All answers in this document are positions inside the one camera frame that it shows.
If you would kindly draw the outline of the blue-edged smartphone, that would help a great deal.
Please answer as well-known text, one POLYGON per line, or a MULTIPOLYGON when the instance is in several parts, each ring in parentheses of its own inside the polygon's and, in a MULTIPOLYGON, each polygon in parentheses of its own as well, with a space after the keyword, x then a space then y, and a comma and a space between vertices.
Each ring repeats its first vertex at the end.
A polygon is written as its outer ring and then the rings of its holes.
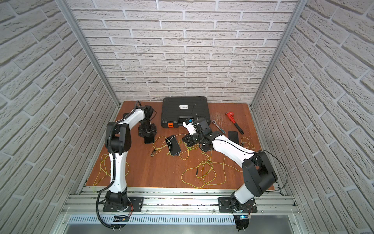
POLYGON ((166 143, 169 148, 169 153, 174 157, 181 153, 181 148, 179 146, 178 140, 175 135, 171 135, 166 138, 166 143))

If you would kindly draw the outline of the black smartphone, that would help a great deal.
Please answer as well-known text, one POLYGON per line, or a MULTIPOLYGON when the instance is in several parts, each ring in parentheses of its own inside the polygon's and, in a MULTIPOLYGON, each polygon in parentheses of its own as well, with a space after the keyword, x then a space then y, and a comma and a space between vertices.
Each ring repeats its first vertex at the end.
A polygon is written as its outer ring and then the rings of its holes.
POLYGON ((144 143, 145 144, 154 143, 154 141, 155 141, 155 135, 154 134, 151 134, 149 136, 144 136, 144 143))

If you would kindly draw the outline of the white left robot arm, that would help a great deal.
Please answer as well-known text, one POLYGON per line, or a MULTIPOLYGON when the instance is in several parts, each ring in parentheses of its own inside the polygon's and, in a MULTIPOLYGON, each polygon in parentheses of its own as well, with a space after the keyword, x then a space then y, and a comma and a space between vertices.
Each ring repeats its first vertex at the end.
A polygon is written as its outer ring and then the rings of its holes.
POLYGON ((105 147, 111 160, 111 183, 107 186, 106 204, 113 205, 119 211, 129 205, 127 183, 125 179, 126 157, 131 147, 131 129, 140 123, 138 134, 149 144, 155 141, 156 125, 151 123, 154 109, 136 105, 133 110, 116 122, 109 122, 106 129, 105 147))

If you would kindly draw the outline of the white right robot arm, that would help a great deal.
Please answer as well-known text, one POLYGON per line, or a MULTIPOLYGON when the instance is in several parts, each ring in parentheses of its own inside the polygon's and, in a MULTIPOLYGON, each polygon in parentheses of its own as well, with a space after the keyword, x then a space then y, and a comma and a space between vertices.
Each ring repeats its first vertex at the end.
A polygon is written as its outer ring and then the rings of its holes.
POLYGON ((188 146, 199 144, 203 151, 215 150, 237 163, 243 172, 244 184, 231 195, 231 205, 242 206, 260 197, 278 180, 278 176, 263 151, 254 152, 228 139, 220 132, 186 134, 182 138, 188 146))

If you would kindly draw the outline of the grey metal wrench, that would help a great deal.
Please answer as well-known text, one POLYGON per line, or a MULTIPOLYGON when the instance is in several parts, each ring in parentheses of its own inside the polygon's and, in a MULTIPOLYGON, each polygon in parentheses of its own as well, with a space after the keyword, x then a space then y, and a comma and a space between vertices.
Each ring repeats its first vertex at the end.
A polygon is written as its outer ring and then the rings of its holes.
POLYGON ((215 120, 211 121, 223 134, 226 134, 226 131, 220 127, 215 120))

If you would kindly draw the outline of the black plastic tool case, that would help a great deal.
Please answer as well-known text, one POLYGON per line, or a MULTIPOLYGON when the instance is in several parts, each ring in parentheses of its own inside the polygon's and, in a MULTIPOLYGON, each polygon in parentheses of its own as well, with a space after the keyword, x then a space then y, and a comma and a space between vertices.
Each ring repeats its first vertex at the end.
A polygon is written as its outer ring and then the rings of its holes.
POLYGON ((211 123, 207 98, 196 97, 166 97, 163 99, 161 126, 163 128, 178 128, 189 119, 205 118, 211 123))

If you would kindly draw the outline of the red and black tool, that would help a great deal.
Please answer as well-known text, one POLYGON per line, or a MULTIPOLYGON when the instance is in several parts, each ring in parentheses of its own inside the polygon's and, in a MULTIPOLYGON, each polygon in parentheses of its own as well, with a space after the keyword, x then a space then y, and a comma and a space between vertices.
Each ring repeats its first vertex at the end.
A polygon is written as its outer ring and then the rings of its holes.
POLYGON ((237 130, 243 135, 244 131, 241 129, 241 127, 238 125, 238 123, 234 119, 234 113, 233 112, 226 112, 226 116, 230 119, 230 121, 234 124, 234 126, 237 128, 237 130))

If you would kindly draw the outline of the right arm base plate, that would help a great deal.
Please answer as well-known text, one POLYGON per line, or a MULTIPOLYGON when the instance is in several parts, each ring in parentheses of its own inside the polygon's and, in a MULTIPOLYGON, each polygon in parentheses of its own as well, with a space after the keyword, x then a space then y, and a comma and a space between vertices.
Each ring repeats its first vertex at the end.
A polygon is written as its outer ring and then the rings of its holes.
POLYGON ((241 204, 234 198, 218 197, 218 207, 220 213, 256 213, 257 205, 254 198, 241 204))

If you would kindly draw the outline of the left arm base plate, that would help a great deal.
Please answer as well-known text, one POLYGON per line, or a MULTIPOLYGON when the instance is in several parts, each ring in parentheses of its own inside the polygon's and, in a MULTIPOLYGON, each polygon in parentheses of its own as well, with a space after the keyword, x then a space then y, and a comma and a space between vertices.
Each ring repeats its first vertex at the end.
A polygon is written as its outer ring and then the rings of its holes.
POLYGON ((144 197, 124 197, 106 199, 103 207, 104 212, 141 212, 144 197))

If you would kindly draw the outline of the aluminium rail frame front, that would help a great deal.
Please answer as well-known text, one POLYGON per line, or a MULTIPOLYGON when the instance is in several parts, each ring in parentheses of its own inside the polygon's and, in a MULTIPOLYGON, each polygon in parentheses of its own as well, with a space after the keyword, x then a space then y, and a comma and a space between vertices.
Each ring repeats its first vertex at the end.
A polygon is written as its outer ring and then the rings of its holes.
MULTIPOLYGON (((142 197, 141 215, 215 215, 219 213, 218 199, 229 197, 232 189, 129 187, 128 196, 142 197)), ((97 193, 84 187, 79 195, 70 195, 62 212, 66 214, 95 214, 97 193)), ((266 192, 255 199, 255 215, 300 215, 292 196, 266 192)))

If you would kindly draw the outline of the aluminium corner post left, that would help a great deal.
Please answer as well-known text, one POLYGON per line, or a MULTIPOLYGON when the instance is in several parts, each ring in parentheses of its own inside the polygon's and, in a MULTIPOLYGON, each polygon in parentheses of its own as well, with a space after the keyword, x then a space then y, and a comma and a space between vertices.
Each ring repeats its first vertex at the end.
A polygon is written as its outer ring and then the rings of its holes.
POLYGON ((60 8, 62 14, 66 18, 67 22, 69 23, 72 31, 76 35, 79 43, 82 46, 83 51, 86 53, 86 55, 87 55, 89 61, 91 62, 93 68, 97 72, 100 80, 102 81, 104 87, 106 88, 107 92, 109 93, 109 96, 113 100, 116 107, 120 108, 121 102, 117 98, 112 86, 110 85, 110 82, 109 82, 107 76, 105 75, 105 72, 104 72, 102 66, 100 65, 92 47, 90 46, 90 43, 89 43, 88 39, 84 35, 84 32, 81 29, 77 19, 75 18, 74 14, 73 14, 73 11, 69 7, 68 2, 65 1, 65 0, 57 0, 56 3, 58 5, 58 7, 60 8))

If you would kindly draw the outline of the aluminium corner post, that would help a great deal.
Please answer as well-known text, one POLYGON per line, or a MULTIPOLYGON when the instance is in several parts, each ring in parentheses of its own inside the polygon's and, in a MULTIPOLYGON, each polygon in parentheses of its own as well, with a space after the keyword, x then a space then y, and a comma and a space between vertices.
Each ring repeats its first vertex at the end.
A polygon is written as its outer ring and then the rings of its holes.
POLYGON ((100 80, 102 81, 104 87, 106 88, 107 92, 109 93, 109 96, 113 100, 116 107, 120 108, 121 102, 117 98, 112 86, 110 85, 110 82, 109 82, 107 76, 105 75, 105 72, 104 72, 102 66, 100 65, 92 47, 90 46, 90 43, 89 43, 88 39, 84 35, 84 32, 81 29, 77 19, 75 18, 74 14, 73 14, 73 11, 69 7, 68 2, 65 1, 65 0, 57 0, 56 3, 58 5, 58 7, 60 8, 62 14, 66 18, 67 22, 69 23, 72 31, 76 35, 79 43, 82 46, 83 51, 86 53, 86 55, 87 55, 89 61, 91 62, 93 68, 97 72, 100 80))
POLYGON ((262 92, 262 90, 264 89, 265 87, 265 84, 267 82, 267 80, 269 79, 270 77, 270 74, 272 72, 272 70, 274 69, 278 59, 280 58, 281 56, 281 53, 283 52, 284 48, 286 47, 286 44, 296 26, 296 24, 298 23, 298 20, 301 16, 301 13, 303 12, 306 4, 308 3, 308 0, 301 0, 301 1, 297 1, 297 4, 295 6, 295 9, 290 17, 290 20, 289 22, 287 23, 286 27, 285 27, 285 30, 280 38, 280 41, 277 45, 277 47, 275 48, 275 51, 274 51, 274 54, 266 68, 266 71, 261 79, 261 82, 260 82, 260 85, 255 93, 255 96, 254 98, 252 99, 252 102, 250 103, 250 108, 253 108, 254 105, 256 104, 257 100, 259 99, 260 97, 260 94, 262 92))

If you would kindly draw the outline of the aluminium corner post right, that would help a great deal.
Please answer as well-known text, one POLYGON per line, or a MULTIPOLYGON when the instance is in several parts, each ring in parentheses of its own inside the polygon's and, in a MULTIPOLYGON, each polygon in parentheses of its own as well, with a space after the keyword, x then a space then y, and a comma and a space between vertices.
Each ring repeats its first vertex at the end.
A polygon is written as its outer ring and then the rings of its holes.
POLYGON ((308 0, 301 0, 301 1, 297 1, 297 4, 295 6, 295 9, 290 17, 290 20, 289 22, 287 23, 286 27, 285 27, 285 30, 280 38, 280 41, 277 45, 277 47, 275 48, 275 51, 274 51, 274 54, 266 68, 266 71, 261 79, 261 82, 260 82, 260 85, 255 93, 255 96, 254 98, 252 99, 252 102, 250 103, 250 108, 253 108, 254 105, 256 104, 257 100, 259 99, 260 97, 260 94, 262 92, 262 90, 264 89, 265 87, 265 84, 267 82, 267 80, 269 79, 270 77, 270 74, 272 72, 272 70, 274 69, 278 59, 280 58, 281 56, 281 53, 283 52, 284 48, 286 47, 286 44, 296 26, 296 24, 298 23, 298 20, 301 16, 301 13, 303 12, 306 4, 308 3, 308 0))

